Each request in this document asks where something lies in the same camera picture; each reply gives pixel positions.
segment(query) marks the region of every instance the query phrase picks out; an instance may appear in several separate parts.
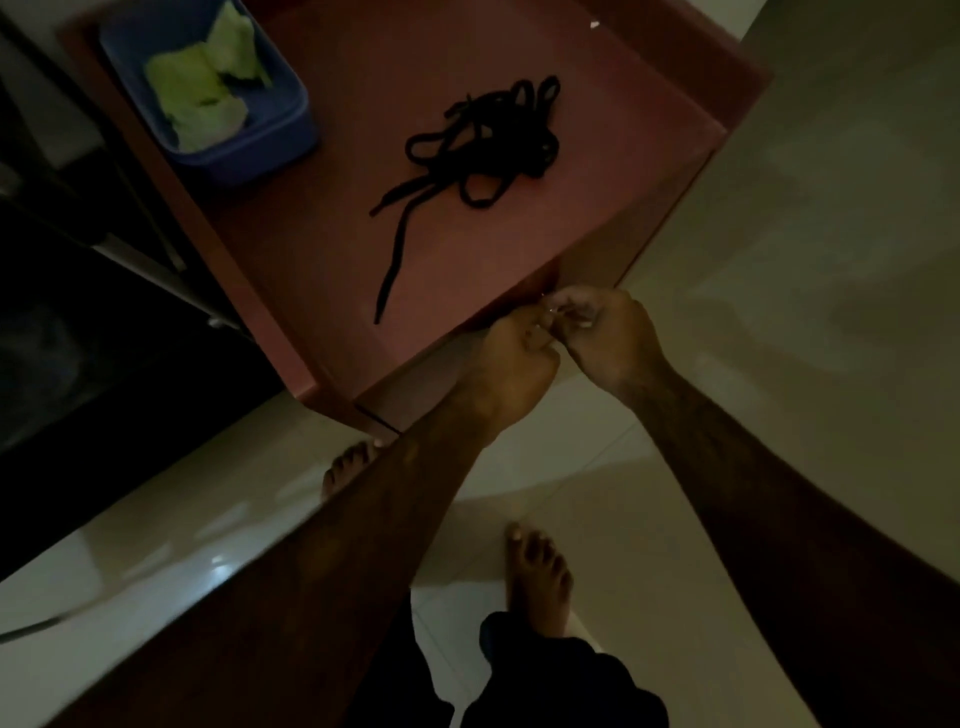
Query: glossy floor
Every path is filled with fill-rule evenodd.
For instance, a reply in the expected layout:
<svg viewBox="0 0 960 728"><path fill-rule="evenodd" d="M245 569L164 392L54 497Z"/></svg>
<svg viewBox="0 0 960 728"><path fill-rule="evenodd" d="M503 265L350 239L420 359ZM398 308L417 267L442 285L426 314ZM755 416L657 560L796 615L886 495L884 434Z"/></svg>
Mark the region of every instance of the glossy floor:
<svg viewBox="0 0 960 728"><path fill-rule="evenodd" d="M812 38L816 37L814 47ZM676 366L825 490L960 577L960 16L953 0L782 0L778 77L625 285ZM356 434L277 398L0 584L4 725L42 723L316 507ZM500 533L548 530L574 609L676 725L815 725L633 417L569 362L488 449L415 585L461 709L503 603Z"/></svg>

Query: blue plastic container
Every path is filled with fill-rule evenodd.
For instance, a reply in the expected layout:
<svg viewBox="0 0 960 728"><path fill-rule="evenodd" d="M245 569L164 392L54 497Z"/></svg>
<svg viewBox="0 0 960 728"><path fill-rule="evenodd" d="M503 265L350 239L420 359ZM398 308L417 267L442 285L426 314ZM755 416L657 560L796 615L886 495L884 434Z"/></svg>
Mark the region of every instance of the blue plastic container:
<svg viewBox="0 0 960 728"><path fill-rule="evenodd" d="M249 17L239 0L236 9ZM191 177L218 187L234 187L308 152L317 144L306 88L263 29L253 21L256 53L274 84L239 84L225 78L231 93L249 111L237 135L209 149L183 154L177 133L160 110L143 67L157 53L206 40L223 0L142 0L106 20L100 44L143 120L167 156Z"/></svg>

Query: shoelace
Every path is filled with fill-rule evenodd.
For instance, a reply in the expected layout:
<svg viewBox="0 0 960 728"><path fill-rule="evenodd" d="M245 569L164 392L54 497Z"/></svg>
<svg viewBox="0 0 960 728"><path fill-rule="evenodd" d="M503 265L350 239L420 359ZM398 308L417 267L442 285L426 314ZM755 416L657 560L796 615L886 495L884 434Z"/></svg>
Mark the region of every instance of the shoelace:
<svg viewBox="0 0 960 728"><path fill-rule="evenodd" d="M410 213L454 183L460 185L460 199L467 205L486 209L503 196L519 175L542 177L560 151L560 141L547 129L550 109L559 94L560 80L550 76L540 84L536 95L533 83L525 79L517 81L509 91L492 91L476 99L468 95L466 101L446 110L444 118L451 121L445 130L419 133L407 139L407 158L425 167L426 174L398 184L370 211L373 217L384 207L420 193L406 204L396 225L390 267L376 297L375 324L383 317L390 290L403 264ZM461 134L470 129L473 138L454 147ZM417 154L419 144L433 142L440 142L436 154ZM472 175L499 179L500 184L490 198L477 200L467 191Z"/></svg>

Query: bare foot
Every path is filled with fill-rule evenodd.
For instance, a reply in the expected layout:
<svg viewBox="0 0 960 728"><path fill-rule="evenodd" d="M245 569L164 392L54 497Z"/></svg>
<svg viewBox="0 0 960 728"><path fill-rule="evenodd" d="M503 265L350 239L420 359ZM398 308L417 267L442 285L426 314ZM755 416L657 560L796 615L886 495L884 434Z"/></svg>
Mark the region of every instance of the bare foot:
<svg viewBox="0 0 960 728"><path fill-rule="evenodd" d="M507 609L544 637L563 637L573 576L554 543L539 531L507 528Z"/></svg>
<svg viewBox="0 0 960 728"><path fill-rule="evenodd" d="M370 440L344 450L344 454L333 461L330 470L324 475L324 503L346 488L353 478L362 473L364 468L376 459L378 454L380 454L379 443Z"/></svg>

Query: dark pants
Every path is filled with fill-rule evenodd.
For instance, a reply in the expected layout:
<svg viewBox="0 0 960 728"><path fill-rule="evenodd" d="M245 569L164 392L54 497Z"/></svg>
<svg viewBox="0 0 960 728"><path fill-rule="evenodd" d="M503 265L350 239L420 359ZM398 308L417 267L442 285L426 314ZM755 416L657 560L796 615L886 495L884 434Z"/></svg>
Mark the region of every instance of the dark pants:
<svg viewBox="0 0 960 728"><path fill-rule="evenodd" d="M637 688L619 660L598 655L583 640L550 640L516 615L497 612L480 627L480 649L492 675L467 708L464 728L668 725L663 702ZM453 706L433 691L407 595L353 698L346 725L446 728L452 717Z"/></svg>

